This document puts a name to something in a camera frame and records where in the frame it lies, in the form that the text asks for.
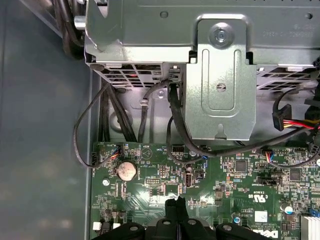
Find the white label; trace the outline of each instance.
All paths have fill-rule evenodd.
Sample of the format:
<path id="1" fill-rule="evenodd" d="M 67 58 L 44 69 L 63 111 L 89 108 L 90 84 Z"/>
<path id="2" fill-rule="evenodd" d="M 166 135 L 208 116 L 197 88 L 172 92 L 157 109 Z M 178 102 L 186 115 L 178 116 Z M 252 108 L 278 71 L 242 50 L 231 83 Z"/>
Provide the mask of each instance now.
<path id="1" fill-rule="evenodd" d="M 278 231 L 274 230 L 274 231 L 269 231 L 269 230 L 256 230 L 253 229 L 252 231 L 254 231 L 257 234 L 261 234 L 262 236 L 265 236 L 267 238 L 274 238 L 277 239 L 278 238 Z"/>
<path id="2" fill-rule="evenodd" d="M 267 211 L 255 211 L 254 221 L 256 223 L 267 223 L 268 222 L 268 212 Z"/>
<path id="3" fill-rule="evenodd" d="M 266 199 L 268 199 L 268 195 L 263 194 L 249 194 L 248 197 L 253 199 L 254 203 L 265 203 Z"/>

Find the green circuit board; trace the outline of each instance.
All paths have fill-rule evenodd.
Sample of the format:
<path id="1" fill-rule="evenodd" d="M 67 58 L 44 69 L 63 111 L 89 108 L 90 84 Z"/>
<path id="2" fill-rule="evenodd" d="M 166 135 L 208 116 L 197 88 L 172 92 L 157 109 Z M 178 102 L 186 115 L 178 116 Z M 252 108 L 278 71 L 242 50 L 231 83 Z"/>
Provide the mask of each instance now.
<path id="1" fill-rule="evenodd" d="M 93 158 L 110 156 L 117 145 L 98 142 Z M 110 231 L 114 224 L 136 222 L 147 226 L 164 217 L 165 201 L 186 199 L 190 218 L 211 227 L 233 222 L 270 237 L 299 240 L 300 216 L 320 208 L 320 175 L 316 162 L 300 168 L 278 169 L 261 152 L 210 157 L 195 164 L 177 164 L 168 158 L 164 144 L 121 144 L 123 155 L 92 171 L 90 237 Z M 273 162 L 297 164 L 306 159 L 306 148 L 272 147 Z M 192 158 L 183 145 L 172 148 L 177 158 Z M 119 178 L 118 167 L 130 162 L 136 176 Z M 292 214 L 283 211 L 291 206 Z M 100 222 L 100 230 L 93 225 Z"/>

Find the cable connector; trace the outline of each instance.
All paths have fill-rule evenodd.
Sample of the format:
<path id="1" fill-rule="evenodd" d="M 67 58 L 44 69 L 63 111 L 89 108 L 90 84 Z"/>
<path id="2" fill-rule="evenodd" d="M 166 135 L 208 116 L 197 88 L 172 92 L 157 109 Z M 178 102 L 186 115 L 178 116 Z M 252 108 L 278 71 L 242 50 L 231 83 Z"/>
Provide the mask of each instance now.
<path id="1" fill-rule="evenodd" d="M 279 131 L 283 131 L 284 119 L 292 119 L 292 108 L 290 104 L 285 105 L 283 108 L 272 113 L 273 126 Z"/>

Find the red wire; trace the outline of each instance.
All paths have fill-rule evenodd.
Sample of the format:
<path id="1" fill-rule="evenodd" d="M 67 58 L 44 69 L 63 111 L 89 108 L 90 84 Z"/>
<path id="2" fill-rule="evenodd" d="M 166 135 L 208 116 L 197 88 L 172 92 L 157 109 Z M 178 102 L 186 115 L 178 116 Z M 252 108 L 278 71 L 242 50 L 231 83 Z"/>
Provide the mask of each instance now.
<path id="1" fill-rule="evenodd" d="M 284 124 L 298 125 L 298 126 L 301 126 L 301 127 L 305 127 L 305 128 L 307 128 L 307 129 L 314 129 L 314 127 L 312 127 L 312 126 L 306 125 L 306 124 L 301 123 L 301 122 L 296 122 L 296 121 L 283 120 L 283 123 L 284 123 Z"/>

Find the blue connector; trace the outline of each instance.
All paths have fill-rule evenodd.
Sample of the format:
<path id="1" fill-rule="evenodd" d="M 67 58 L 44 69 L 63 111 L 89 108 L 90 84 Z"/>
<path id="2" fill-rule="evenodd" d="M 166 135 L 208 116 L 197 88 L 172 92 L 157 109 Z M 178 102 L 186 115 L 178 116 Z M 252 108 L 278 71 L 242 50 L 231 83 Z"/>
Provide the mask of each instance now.
<path id="1" fill-rule="evenodd" d="M 320 218 L 320 212 L 310 208 L 309 209 L 309 213 L 313 216 L 313 217 L 316 217 L 316 218 Z"/>

